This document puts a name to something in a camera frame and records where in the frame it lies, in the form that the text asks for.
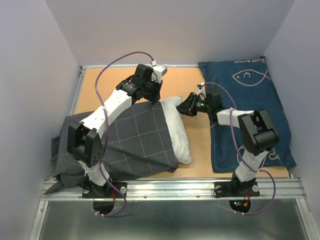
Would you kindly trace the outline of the aluminium table edge frame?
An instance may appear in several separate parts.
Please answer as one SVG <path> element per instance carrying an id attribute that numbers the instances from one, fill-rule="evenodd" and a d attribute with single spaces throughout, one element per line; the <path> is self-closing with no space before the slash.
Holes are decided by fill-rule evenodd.
<path id="1" fill-rule="evenodd" d="M 176 92 L 177 95 L 184 97 L 188 90 L 192 89 L 198 82 L 203 81 L 202 73 L 196 65 L 168 65 L 167 67 L 168 73 L 165 77 L 164 93 L 162 94 L 166 98 L 173 96 L 174 89 L 185 83 L 185 86 Z M 102 75 L 100 83 L 103 95 L 109 96 L 111 91 L 107 89 L 107 87 L 114 86 L 116 80 L 120 80 L 126 74 L 131 73 L 133 68 L 133 64 L 120 64 L 111 67 L 106 74 Z M 94 90 L 90 87 L 94 84 L 95 77 L 98 76 L 100 70 L 102 70 L 101 66 L 82 66 L 80 68 L 80 74 L 77 79 L 77 86 L 70 111 L 71 114 L 81 113 L 97 106 L 98 101 L 93 99 Z M 59 201 L 82 200 L 82 190 L 79 186 L 66 188 L 56 193 L 45 195 L 44 192 L 55 183 L 56 179 L 51 175 L 42 185 L 40 200 L 29 237 L 31 240 L 40 239 L 42 229 L 45 225 L 45 216 L 48 211 L 49 202 L 51 201 L 49 198 L 58 197 Z"/>

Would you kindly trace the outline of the white stained pillow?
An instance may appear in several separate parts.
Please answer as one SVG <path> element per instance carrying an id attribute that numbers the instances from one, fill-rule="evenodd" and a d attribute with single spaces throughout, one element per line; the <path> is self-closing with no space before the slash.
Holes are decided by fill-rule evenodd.
<path id="1" fill-rule="evenodd" d="M 177 106 L 183 102 L 181 96 L 172 96 L 162 100 L 161 106 L 168 127 L 171 144 L 177 161 L 181 164 L 193 163 L 185 126 Z"/>

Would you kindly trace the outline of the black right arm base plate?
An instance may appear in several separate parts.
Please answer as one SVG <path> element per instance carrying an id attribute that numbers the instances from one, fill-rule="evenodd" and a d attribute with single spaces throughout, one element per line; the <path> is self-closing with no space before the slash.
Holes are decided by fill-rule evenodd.
<path id="1" fill-rule="evenodd" d="M 255 180 L 248 182 L 216 181 L 214 182 L 213 196 L 215 198 L 240 199 L 244 197 L 259 197 L 260 191 Z"/>

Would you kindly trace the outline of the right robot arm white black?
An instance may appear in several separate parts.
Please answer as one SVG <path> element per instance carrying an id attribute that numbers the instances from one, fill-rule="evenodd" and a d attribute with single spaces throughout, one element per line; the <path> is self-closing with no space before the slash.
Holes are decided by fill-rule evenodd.
<path id="1" fill-rule="evenodd" d="M 242 197 L 249 194 L 259 196 L 256 175 L 260 165 L 270 150 L 279 142 L 279 134 L 266 110 L 241 111 L 223 107 L 221 92 L 217 88 L 197 86 L 197 93 L 190 93 L 186 100 L 177 106 L 177 111 L 189 117 L 206 113 L 211 122 L 238 128 L 244 152 L 237 153 L 239 165 L 230 181 L 216 183 L 213 196 Z"/>

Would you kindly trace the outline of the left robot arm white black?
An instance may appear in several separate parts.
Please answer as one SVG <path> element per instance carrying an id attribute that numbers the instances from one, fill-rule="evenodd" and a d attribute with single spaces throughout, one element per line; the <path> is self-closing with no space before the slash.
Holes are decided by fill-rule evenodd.
<path id="1" fill-rule="evenodd" d="M 138 100 L 158 102 L 166 73 L 167 68 L 155 61 L 151 66 L 138 64 L 134 74 L 122 80 L 91 115 L 69 124 L 66 149 L 88 178 L 80 185 L 85 193 L 92 192 L 100 197 L 111 193 L 111 177 L 103 164 L 107 143 L 101 138 L 110 124 Z"/>

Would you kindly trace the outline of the aluminium mounting rail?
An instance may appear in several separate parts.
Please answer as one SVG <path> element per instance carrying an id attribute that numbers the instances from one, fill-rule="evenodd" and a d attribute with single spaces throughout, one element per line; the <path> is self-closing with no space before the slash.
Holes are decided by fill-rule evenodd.
<path id="1" fill-rule="evenodd" d="M 134 201 L 187 201 L 215 200 L 216 186 L 227 183 L 227 178 L 146 178 L 127 182 L 126 200 Z M 45 194 L 53 186 L 53 181 L 45 181 L 40 200 L 42 201 L 108 201 L 108 198 L 87 198 L 80 187 L 67 188 Z M 305 199 L 307 197 L 300 179 L 275 179 L 275 199 Z"/>

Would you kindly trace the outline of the blue fish-print cushion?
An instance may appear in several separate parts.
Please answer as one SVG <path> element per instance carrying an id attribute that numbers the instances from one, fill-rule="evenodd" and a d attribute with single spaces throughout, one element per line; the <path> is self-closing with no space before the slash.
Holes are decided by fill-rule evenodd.
<path id="1" fill-rule="evenodd" d="M 296 167 L 291 150 L 291 130 L 284 108 L 268 70 L 265 56 L 245 60 L 199 62 L 208 88 L 218 88 L 222 106 L 240 111 L 266 110 L 279 133 L 279 142 L 263 160 L 264 167 Z M 244 145 L 239 128 L 210 122 L 211 166 L 215 173 L 233 172 Z"/>

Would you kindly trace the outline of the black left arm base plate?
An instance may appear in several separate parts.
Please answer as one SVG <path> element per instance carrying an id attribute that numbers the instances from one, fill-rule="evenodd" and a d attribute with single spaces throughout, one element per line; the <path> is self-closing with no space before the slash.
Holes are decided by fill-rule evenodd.
<path id="1" fill-rule="evenodd" d="M 91 182 L 85 182 L 81 185 L 82 187 L 82 198 L 84 199 L 113 199 L 123 198 L 119 192 L 114 190 L 109 184 L 104 186 L 98 186 Z"/>

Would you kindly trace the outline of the grey checked pillowcase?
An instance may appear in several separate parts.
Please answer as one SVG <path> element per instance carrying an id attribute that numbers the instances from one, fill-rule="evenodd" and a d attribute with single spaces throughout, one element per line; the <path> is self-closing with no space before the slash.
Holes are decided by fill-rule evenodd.
<path id="1" fill-rule="evenodd" d="M 60 135 L 51 140 L 51 161 L 57 182 L 46 194 L 82 187 L 89 181 L 80 163 L 67 152 L 69 124 L 89 115 L 90 112 L 84 112 L 66 116 Z M 107 147 L 103 165 L 113 181 L 172 173 L 179 167 L 160 102 L 134 104 L 115 119 L 101 141 Z"/>

